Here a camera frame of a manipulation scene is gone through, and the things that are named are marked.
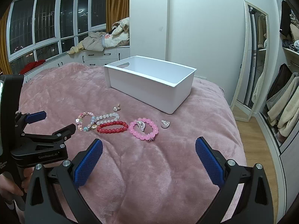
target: bed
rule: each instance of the bed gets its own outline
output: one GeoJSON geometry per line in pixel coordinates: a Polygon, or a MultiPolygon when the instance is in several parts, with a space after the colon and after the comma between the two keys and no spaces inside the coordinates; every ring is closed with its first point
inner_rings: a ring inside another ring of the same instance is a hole
{"type": "MultiPolygon", "coordinates": [[[[141,141],[128,131],[100,134],[79,131],[66,141],[69,159],[92,143],[103,142],[104,151],[85,186],[79,190],[102,223],[195,224],[215,197],[213,185],[195,152],[195,140],[203,136],[226,159],[246,166],[243,145],[233,114],[222,90],[194,78],[187,99],[167,115],[113,88],[107,89],[102,67],[69,63],[46,69],[23,85],[22,113],[46,111],[47,118],[28,125],[26,133],[52,134],[75,123],[85,111],[95,115],[113,112],[120,104],[120,120],[128,124],[150,118],[159,127],[154,141],[141,141]],[[169,120],[167,129],[161,120],[169,120]]],[[[85,117],[83,124],[90,122],[85,117]]],[[[225,218],[229,218],[241,193],[237,189],[225,218]]],[[[75,220],[57,188],[62,206],[75,220]]]]}

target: metal screw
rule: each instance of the metal screw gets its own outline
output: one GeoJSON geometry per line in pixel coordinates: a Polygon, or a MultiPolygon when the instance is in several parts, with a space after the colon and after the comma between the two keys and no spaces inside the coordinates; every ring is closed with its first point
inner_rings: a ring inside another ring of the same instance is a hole
{"type": "Polygon", "coordinates": [[[38,164],[35,165],[35,168],[36,168],[37,170],[41,169],[41,167],[42,167],[42,165],[41,165],[40,163],[38,163],[38,164]]]}
{"type": "Polygon", "coordinates": [[[234,165],[236,165],[236,162],[235,162],[234,160],[231,160],[231,159],[229,159],[229,160],[227,161],[227,163],[228,163],[228,165],[230,165],[230,166],[234,166],[234,165]]]}
{"type": "Polygon", "coordinates": [[[69,166],[70,164],[71,164],[71,161],[70,161],[70,160],[65,160],[65,161],[63,161],[63,163],[62,163],[62,165],[65,166],[65,167],[69,166]]]}
{"type": "Polygon", "coordinates": [[[262,169],[263,168],[263,166],[260,163],[257,163],[255,166],[257,167],[257,169],[262,169]]]}

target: red cloth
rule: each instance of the red cloth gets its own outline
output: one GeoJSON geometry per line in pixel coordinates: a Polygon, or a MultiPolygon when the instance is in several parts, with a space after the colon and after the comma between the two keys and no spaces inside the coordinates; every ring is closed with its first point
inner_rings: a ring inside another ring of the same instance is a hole
{"type": "Polygon", "coordinates": [[[25,74],[28,71],[40,66],[41,64],[43,64],[44,62],[46,62],[46,60],[39,60],[39,61],[35,61],[35,62],[30,62],[27,65],[25,65],[25,67],[20,71],[20,74],[25,74]]]}

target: blue textured pad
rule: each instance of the blue textured pad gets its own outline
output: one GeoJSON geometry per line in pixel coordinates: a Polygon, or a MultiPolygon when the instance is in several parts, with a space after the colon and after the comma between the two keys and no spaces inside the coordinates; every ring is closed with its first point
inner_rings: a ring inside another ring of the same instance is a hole
{"type": "Polygon", "coordinates": [[[224,171],[201,138],[195,142],[195,151],[204,165],[212,183],[221,188],[224,185],[224,171]]]}
{"type": "Polygon", "coordinates": [[[45,111],[37,112],[34,114],[29,114],[25,118],[25,122],[28,124],[32,124],[37,121],[44,120],[47,117],[47,113],[45,111]]]}
{"type": "Polygon", "coordinates": [[[77,188],[85,185],[102,153],[103,143],[100,140],[97,140],[74,171],[74,184],[77,188]]]}

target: pink beaded bracelet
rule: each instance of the pink beaded bracelet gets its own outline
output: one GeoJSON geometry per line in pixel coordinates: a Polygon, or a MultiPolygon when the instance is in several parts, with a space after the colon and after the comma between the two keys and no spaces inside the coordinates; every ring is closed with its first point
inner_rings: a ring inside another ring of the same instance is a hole
{"type": "Polygon", "coordinates": [[[138,118],[136,120],[134,120],[133,122],[130,123],[129,125],[129,130],[130,130],[130,133],[133,134],[136,138],[139,138],[140,140],[150,140],[150,141],[153,141],[154,140],[154,137],[156,134],[159,133],[159,130],[158,130],[158,127],[155,125],[154,121],[151,121],[150,119],[147,119],[147,118],[138,118]],[[141,123],[148,123],[152,128],[153,128],[153,132],[147,134],[147,135],[142,135],[140,134],[139,132],[135,131],[134,130],[134,126],[135,125],[138,125],[139,128],[143,131],[144,127],[145,127],[145,124],[143,127],[140,126],[141,123]]]}

